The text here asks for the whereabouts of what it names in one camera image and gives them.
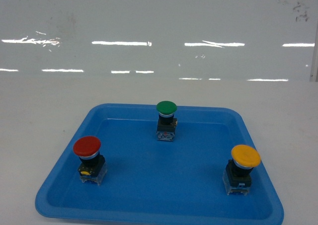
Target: green push button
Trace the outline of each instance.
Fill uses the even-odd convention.
[[[162,101],[157,104],[157,110],[161,114],[169,115],[177,110],[177,105],[170,101]]]

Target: plastic tray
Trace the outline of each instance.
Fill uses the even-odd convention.
[[[241,116],[226,108],[179,106],[174,142],[156,140],[154,105],[93,108],[40,188],[37,211],[53,218],[138,224],[279,225],[284,211],[264,165],[247,196],[222,181],[231,149],[254,147]],[[97,136],[108,172],[100,186],[82,183],[73,144]]]

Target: yellow push button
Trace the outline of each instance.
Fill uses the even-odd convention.
[[[233,159],[244,167],[256,167],[260,164],[260,155],[254,148],[237,145],[231,151]]]

